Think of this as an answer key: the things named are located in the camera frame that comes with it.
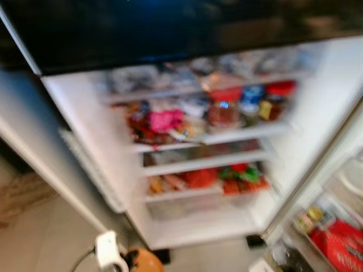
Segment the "dark red lid jar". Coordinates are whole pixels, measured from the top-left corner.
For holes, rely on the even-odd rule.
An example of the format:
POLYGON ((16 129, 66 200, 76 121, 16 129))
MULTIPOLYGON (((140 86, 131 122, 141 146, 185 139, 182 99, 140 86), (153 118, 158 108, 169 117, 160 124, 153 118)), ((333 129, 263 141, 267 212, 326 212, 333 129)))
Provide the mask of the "dark red lid jar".
POLYGON ((295 93, 295 81, 280 81, 265 86, 265 94, 260 101, 259 116, 265 121, 279 120, 290 104, 290 99, 295 93))

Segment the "orange lidded plastic bowl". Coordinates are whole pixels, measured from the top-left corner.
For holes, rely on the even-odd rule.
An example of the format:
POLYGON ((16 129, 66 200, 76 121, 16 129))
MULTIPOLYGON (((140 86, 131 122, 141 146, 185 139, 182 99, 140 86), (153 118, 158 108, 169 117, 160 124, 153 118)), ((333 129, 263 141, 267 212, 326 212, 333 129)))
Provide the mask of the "orange lidded plastic bowl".
POLYGON ((134 249, 138 249, 137 267, 130 272, 165 272, 164 264, 152 252, 140 247, 134 249))

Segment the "large red lid jar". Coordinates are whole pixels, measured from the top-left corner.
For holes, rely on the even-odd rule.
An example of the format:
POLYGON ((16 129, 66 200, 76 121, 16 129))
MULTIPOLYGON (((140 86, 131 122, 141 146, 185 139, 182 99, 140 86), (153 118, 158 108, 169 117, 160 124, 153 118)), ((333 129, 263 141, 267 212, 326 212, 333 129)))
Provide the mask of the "large red lid jar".
POLYGON ((236 129, 239 127, 239 99, 242 91, 241 86, 208 91, 210 106, 207 119, 213 129, 236 129))

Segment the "black two door fridge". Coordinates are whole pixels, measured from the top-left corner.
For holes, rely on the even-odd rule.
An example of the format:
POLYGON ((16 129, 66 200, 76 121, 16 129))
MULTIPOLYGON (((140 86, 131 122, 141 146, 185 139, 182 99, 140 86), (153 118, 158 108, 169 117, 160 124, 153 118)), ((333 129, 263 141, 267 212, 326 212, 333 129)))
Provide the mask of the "black two door fridge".
POLYGON ((363 0, 0 0, 33 74, 0 91, 0 135, 100 232, 152 250, 265 234, 361 101, 363 0), (208 91, 295 81, 279 120, 213 129, 208 91), (181 109, 158 134, 149 114, 181 109), (258 163, 269 188, 187 188, 258 163))

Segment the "yellow lid jar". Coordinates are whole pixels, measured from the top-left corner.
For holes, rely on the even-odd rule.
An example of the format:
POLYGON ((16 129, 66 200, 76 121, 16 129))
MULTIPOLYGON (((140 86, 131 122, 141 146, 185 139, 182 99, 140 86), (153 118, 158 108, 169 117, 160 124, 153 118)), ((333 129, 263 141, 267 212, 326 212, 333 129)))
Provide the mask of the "yellow lid jar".
POLYGON ((304 234, 310 234, 324 218, 324 211, 319 207, 311 206, 297 213, 293 220, 294 228, 304 234))

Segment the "green and red packet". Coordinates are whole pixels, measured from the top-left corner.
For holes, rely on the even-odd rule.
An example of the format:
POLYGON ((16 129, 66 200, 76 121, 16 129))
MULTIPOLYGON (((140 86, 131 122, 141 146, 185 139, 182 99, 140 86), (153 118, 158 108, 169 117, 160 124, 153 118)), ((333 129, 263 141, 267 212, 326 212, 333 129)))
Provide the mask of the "green and red packet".
POLYGON ((223 194, 241 195, 269 188, 269 182, 258 163, 228 165, 218 172, 223 194))

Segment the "red printed box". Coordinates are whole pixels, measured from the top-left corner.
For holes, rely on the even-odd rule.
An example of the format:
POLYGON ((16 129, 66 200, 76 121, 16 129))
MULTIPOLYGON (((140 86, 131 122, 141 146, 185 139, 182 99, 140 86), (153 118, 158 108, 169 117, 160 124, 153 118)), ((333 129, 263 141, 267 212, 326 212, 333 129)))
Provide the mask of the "red printed box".
POLYGON ((309 238, 337 272, 363 272, 363 231, 334 219, 314 228, 309 238))

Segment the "blue lid jar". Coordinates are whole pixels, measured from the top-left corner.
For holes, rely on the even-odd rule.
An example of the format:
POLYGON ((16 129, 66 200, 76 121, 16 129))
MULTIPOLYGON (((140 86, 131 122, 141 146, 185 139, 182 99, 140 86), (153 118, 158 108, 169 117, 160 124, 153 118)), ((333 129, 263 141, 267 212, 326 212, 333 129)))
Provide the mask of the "blue lid jar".
POLYGON ((239 99, 239 111, 244 117, 246 125, 254 125, 259 119, 259 103, 265 93, 262 84, 248 85, 243 87, 241 99, 239 99))

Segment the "red food bag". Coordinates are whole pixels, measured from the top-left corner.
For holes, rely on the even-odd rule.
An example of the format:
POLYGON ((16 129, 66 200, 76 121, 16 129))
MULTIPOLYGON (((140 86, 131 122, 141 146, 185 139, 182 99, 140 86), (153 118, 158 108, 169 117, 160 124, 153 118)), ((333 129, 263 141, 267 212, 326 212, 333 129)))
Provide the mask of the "red food bag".
POLYGON ((218 181, 218 169, 208 168, 180 174, 190 189, 202 189, 213 186, 218 181))

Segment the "fridge door with racks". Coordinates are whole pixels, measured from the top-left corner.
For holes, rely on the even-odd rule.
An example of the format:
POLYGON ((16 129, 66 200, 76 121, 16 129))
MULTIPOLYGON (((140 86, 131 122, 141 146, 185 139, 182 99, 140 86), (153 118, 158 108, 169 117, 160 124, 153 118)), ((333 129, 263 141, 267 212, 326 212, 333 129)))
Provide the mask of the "fridge door with racks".
POLYGON ((358 103, 332 142, 304 171, 265 234, 263 259, 277 272, 337 272, 327 257, 293 225, 297 213, 311 206, 324 211, 317 227, 340 219, 363 231, 363 106, 358 103))

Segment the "pink plastic bag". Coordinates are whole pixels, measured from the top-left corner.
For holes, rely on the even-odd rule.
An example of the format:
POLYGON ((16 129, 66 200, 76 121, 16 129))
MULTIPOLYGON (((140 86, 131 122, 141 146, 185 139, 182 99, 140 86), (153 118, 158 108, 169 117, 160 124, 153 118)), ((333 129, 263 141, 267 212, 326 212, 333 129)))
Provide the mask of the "pink plastic bag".
POLYGON ((181 109, 168 109, 150 112, 149 128, 155 133, 163 134, 169 130, 177 129, 182 126, 184 112, 181 109))

